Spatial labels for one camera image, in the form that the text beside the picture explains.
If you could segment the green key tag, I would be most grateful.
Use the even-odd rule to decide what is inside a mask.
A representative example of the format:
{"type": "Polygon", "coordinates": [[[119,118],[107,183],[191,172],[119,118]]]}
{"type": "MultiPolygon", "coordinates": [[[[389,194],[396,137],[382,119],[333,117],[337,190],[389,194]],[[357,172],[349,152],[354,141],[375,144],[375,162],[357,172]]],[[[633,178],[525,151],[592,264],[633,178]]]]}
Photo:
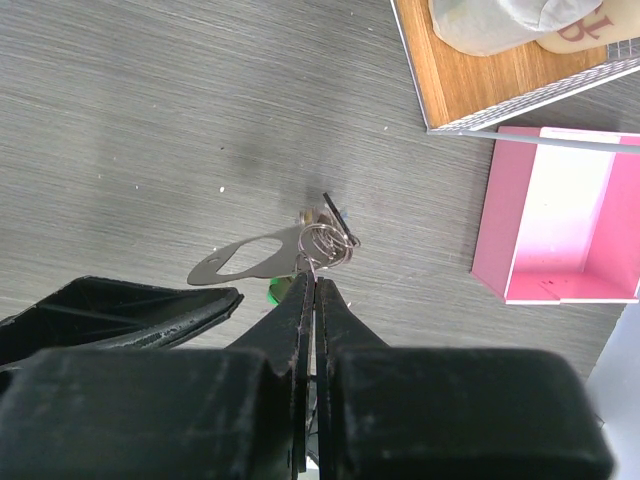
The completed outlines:
{"type": "Polygon", "coordinates": [[[293,280],[294,278],[291,276],[272,278],[270,280],[267,290],[267,298],[271,304],[279,305],[281,303],[293,283],[293,280]]]}

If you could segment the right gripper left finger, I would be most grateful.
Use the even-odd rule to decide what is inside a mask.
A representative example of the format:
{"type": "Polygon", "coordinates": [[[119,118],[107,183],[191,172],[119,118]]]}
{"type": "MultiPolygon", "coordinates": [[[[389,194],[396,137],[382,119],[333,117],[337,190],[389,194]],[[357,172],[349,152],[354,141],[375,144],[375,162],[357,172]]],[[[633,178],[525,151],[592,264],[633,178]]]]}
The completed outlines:
{"type": "Polygon", "coordinates": [[[222,349],[45,349],[1,368],[5,479],[294,479],[316,282],[222,349]]]}

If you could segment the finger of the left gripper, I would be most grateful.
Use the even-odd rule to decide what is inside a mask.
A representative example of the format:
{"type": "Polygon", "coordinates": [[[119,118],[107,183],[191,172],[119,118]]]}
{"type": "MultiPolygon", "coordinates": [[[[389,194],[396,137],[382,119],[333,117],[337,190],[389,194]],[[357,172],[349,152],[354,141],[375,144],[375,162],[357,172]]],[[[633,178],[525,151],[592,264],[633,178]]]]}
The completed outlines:
{"type": "Polygon", "coordinates": [[[231,317],[233,287],[171,289],[80,277],[1,321],[1,368],[15,370],[52,348],[173,348],[231,317]]]}

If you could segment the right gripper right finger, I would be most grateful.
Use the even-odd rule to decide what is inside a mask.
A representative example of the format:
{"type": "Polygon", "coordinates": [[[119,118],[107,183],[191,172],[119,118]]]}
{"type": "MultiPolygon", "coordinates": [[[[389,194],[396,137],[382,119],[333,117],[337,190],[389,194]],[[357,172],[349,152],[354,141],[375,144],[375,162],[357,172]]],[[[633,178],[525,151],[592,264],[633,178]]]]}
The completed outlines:
{"type": "Polygon", "coordinates": [[[561,356],[387,345],[315,290],[324,479],[606,479],[614,459],[561,356]]]}

